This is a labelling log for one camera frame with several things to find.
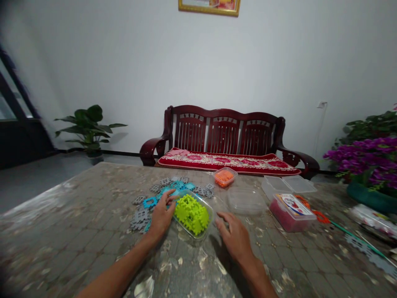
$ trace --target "forearm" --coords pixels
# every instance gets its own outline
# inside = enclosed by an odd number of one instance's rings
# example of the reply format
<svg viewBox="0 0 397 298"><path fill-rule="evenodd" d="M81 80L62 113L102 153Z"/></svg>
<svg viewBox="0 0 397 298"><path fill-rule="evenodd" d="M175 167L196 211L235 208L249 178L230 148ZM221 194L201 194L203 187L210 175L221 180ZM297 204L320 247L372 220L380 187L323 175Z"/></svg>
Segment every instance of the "forearm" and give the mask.
<svg viewBox="0 0 397 298"><path fill-rule="evenodd" d="M258 258L249 257L239 262L239 266L255 298L277 298L265 267Z"/></svg>
<svg viewBox="0 0 397 298"><path fill-rule="evenodd" d="M89 284L77 298L120 298L157 239L146 234L123 258Z"/></svg>

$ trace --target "lime green toy piece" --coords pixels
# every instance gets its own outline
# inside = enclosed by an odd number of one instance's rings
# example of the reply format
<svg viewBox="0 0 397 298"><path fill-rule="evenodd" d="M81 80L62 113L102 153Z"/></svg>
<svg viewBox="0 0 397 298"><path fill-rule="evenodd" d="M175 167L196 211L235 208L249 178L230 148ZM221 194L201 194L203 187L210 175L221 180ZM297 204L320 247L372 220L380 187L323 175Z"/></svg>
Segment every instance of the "lime green toy piece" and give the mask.
<svg viewBox="0 0 397 298"><path fill-rule="evenodd" d="M179 199L175 216L196 236L205 231L210 220L207 209L190 195Z"/></svg>

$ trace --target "human hand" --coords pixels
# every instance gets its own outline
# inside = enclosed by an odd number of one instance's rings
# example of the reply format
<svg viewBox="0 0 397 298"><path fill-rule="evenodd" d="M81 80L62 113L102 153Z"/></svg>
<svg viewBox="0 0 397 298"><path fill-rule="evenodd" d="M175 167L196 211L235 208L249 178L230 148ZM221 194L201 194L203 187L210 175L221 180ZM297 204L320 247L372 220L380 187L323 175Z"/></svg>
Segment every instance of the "human hand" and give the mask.
<svg viewBox="0 0 397 298"><path fill-rule="evenodd" d="M165 192L156 207L154 207L152 224L150 225L148 235L153 237L157 242L163 237L171 224L176 206L176 202L173 202L173 200L178 198L178 196L170 196L174 191L175 189Z"/></svg>
<svg viewBox="0 0 397 298"><path fill-rule="evenodd" d="M251 249L249 234L241 221L232 213L217 212L217 214L229 224L229 229L227 229L221 219L215 220L223 242L232 258L240 265L254 260L255 256Z"/></svg>

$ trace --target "wooden bench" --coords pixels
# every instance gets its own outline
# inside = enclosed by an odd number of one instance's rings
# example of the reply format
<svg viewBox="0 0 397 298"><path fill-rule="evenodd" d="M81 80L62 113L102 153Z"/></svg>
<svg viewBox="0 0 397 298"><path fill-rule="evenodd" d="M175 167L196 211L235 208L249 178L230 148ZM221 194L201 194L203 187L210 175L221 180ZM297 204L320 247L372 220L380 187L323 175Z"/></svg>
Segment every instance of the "wooden bench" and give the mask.
<svg viewBox="0 0 397 298"><path fill-rule="evenodd" d="M311 179L319 170L311 156L284 147L285 119L254 112L242 114L230 109L205 110L197 106L169 106L164 113L161 137L145 142L140 151L144 166L154 166L154 151L161 157L173 147L189 151L262 156L282 152L283 161L296 167L305 165L301 176Z"/></svg>

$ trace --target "purple flower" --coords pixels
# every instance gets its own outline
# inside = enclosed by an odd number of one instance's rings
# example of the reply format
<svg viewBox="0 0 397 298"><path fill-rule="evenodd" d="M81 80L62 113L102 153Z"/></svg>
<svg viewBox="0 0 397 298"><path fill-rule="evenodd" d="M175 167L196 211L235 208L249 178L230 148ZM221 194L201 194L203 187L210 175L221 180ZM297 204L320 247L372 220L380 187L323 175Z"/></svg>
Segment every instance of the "purple flower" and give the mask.
<svg viewBox="0 0 397 298"><path fill-rule="evenodd" d="M397 189L397 138L356 141L328 151L324 158L339 164L341 172L368 173L371 185L383 184Z"/></svg>

